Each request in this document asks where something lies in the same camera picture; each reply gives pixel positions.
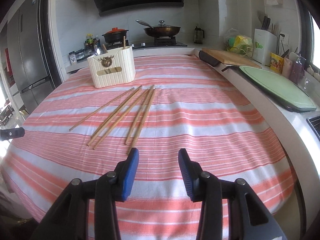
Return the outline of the black gas stove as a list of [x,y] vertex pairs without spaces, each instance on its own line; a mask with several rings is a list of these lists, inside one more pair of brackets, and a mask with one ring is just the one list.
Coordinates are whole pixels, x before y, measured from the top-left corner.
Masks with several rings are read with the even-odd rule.
[[176,41],[176,37],[174,36],[154,38],[151,42],[133,43],[130,46],[133,50],[157,47],[187,47],[186,44]]

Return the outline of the sauce bottles group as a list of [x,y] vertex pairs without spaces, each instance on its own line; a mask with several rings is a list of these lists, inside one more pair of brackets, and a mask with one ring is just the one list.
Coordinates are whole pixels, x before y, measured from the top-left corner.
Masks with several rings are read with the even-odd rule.
[[97,36],[93,37],[92,34],[87,34],[85,40],[85,47],[90,51],[96,51],[98,48],[100,48],[99,38]]

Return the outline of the purple soap dispenser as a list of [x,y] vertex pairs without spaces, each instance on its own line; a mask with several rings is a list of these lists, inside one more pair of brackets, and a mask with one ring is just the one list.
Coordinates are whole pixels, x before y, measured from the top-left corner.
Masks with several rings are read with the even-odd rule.
[[301,62],[301,55],[299,54],[296,61],[294,62],[292,69],[291,69],[291,74],[289,79],[298,85],[299,81],[304,77],[304,65]]

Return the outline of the white spice jar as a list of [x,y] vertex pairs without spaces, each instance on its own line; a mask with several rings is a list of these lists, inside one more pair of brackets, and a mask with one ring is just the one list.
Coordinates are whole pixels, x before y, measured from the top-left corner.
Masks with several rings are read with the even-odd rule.
[[74,65],[74,64],[77,63],[75,51],[71,51],[71,52],[68,54],[68,56],[69,56],[69,60],[70,60],[71,65]]

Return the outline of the cream utensil holder box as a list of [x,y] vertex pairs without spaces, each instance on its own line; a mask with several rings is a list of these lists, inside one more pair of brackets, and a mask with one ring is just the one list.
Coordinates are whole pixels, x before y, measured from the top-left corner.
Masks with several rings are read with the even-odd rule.
[[130,83],[136,70],[131,46],[115,48],[87,59],[95,88]]

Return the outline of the black clay pot red lid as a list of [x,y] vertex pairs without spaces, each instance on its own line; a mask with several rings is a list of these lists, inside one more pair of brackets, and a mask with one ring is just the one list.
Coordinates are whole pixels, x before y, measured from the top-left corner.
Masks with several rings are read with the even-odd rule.
[[106,43],[112,44],[117,42],[123,42],[123,39],[127,37],[128,30],[119,29],[117,27],[112,28],[111,31],[103,34]]

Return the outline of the pink striped table cloth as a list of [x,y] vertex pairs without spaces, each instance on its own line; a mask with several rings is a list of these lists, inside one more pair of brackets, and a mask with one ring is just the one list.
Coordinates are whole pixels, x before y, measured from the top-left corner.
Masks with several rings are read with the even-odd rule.
[[135,59],[135,79],[97,89],[88,68],[71,75],[26,119],[25,135],[13,140],[1,163],[8,187],[41,220],[74,178],[90,181],[126,158],[125,140],[136,105],[97,149],[92,134],[128,93],[82,124],[85,116],[132,87],[155,85],[137,141],[139,167],[128,200],[117,205],[122,239],[195,239],[201,204],[185,191],[178,151],[215,176],[244,178],[270,212],[293,191],[291,167],[272,128],[222,75],[189,55]]

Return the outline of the green cutting board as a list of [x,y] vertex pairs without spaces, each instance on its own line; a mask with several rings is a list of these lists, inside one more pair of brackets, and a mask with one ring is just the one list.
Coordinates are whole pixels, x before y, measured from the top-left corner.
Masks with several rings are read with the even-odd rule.
[[312,112],[317,109],[312,99],[295,83],[287,78],[260,68],[250,66],[231,65],[222,69],[237,70],[242,76],[249,79],[265,93],[277,100],[285,108],[293,112]]

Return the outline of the grey refrigerator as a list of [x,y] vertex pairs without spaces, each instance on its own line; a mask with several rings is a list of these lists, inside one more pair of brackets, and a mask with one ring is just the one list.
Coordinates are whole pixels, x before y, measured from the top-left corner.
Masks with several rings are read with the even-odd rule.
[[45,0],[25,0],[7,24],[11,70],[30,114],[61,84],[47,32]]

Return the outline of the yellow snack box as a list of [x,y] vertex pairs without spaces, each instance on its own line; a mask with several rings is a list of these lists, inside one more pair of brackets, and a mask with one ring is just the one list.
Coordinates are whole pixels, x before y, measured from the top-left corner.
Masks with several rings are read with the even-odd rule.
[[275,53],[270,53],[270,70],[281,74],[283,71],[284,58]]

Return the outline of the wok with glass lid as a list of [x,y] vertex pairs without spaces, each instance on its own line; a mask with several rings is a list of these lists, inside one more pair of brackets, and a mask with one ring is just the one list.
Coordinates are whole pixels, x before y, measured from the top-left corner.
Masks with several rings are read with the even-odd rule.
[[136,20],[140,25],[145,26],[144,32],[150,37],[174,37],[180,32],[180,27],[164,24],[164,21],[159,21],[158,25],[151,26],[143,20]]

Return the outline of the plastic bag with sponges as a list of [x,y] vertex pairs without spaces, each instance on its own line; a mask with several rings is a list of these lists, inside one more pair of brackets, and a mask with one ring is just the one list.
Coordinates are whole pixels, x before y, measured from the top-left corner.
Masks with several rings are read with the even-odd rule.
[[229,29],[223,36],[226,50],[241,56],[252,57],[253,42],[248,36],[241,35],[236,29]]

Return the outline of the dark glass kettle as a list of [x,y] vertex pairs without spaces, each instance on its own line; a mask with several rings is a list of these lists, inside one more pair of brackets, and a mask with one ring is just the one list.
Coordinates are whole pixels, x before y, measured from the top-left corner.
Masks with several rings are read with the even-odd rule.
[[203,44],[204,38],[205,38],[204,30],[196,26],[196,28],[194,29],[194,43]]

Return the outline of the white knife block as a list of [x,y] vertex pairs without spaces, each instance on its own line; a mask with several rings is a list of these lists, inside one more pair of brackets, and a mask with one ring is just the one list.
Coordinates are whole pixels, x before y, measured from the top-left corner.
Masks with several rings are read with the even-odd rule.
[[252,58],[262,65],[270,66],[271,53],[276,53],[277,37],[267,30],[255,29]]

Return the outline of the wooden cutting board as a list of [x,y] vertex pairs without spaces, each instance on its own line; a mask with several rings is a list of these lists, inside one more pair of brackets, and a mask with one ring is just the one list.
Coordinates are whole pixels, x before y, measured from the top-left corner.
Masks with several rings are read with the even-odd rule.
[[209,56],[217,59],[225,65],[235,65],[235,66],[250,66],[254,68],[261,69],[262,67],[251,61],[249,58],[240,56],[239,54],[224,51],[215,50],[209,48],[202,48],[201,52],[208,54]]

